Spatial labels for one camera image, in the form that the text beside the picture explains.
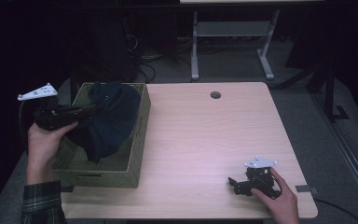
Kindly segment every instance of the table top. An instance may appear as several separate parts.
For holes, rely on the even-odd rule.
[[[321,2],[324,0],[180,0],[180,3],[280,3],[280,2]]]
[[[289,187],[306,185],[264,83],[147,85],[151,109],[137,189],[75,187],[62,194],[67,218],[268,218],[255,197],[235,195],[245,161],[275,160]],[[211,92],[221,97],[213,99]],[[297,193],[300,217],[317,216],[309,192]]]

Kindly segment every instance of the dark background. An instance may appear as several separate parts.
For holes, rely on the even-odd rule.
[[[296,41],[288,66],[305,69],[319,61],[329,64],[358,104],[358,3],[336,2],[301,17],[298,11],[283,11],[274,38]],[[52,2],[0,1],[0,192],[23,152],[18,132],[19,93],[48,82],[58,88],[70,76],[78,82],[131,81],[136,77],[137,59],[128,55],[126,48],[117,48],[128,44],[125,37],[119,37],[123,31],[138,35],[140,41],[172,57],[175,38],[191,32],[191,12],[181,12],[180,16],[171,11],[143,12],[130,14],[129,21],[123,21],[123,15],[62,10]],[[117,33],[96,35],[105,30],[101,24],[115,27]],[[101,36],[115,36],[115,41]],[[98,55],[99,60],[91,59],[78,45]],[[101,52],[103,46],[116,48],[115,53]]]

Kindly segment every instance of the dark blue cloth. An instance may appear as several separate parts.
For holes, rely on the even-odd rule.
[[[89,98],[90,104],[96,105],[95,115],[80,122],[66,136],[85,149],[89,161],[98,163],[115,153],[130,136],[141,96],[126,84],[96,82],[89,91]]]

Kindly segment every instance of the fabric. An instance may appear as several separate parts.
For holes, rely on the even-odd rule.
[[[90,104],[96,105],[91,119],[80,122],[66,136],[83,147],[89,161],[98,163],[118,151],[135,125],[141,102],[133,87],[111,82],[96,82],[89,91]]]
[[[61,181],[27,185],[24,187],[21,223],[66,223],[62,211]]]

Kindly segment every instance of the gray carpet floor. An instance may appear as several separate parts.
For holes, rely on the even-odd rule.
[[[292,44],[290,42],[273,42],[268,52],[268,59],[275,74],[273,81],[267,81],[263,75],[255,50],[260,41],[252,43],[230,43],[223,51],[214,54],[200,54],[199,82],[242,82],[261,81],[269,86],[281,83],[301,70],[286,68]],[[190,62],[190,53],[180,57]],[[148,63],[156,70],[155,83],[190,82],[190,67],[183,60],[172,61],[160,59]],[[142,66],[151,77],[152,70]],[[305,91],[309,78],[306,77],[283,91],[271,91],[271,95],[281,116],[283,125],[308,184],[316,188],[314,198],[333,203],[358,216],[358,183],[345,162],[339,144],[324,121],[315,98],[323,98],[323,91],[310,95]],[[135,82],[144,82],[139,76]],[[68,99],[67,84],[60,88],[63,101]],[[350,119],[337,121],[337,127],[353,149],[358,160],[358,107],[351,98],[348,89],[337,82],[335,104],[342,105]],[[25,183],[26,159],[23,155],[12,177],[7,182],[0,196],[0,223],[19,223],[22,202],[22,187]],[[356,219],[326,203],[316,203],[319,215],[316,218],[301,220],[301,223],[358,223]],[[68,220],[70,224],[121,224],[125,220]]]

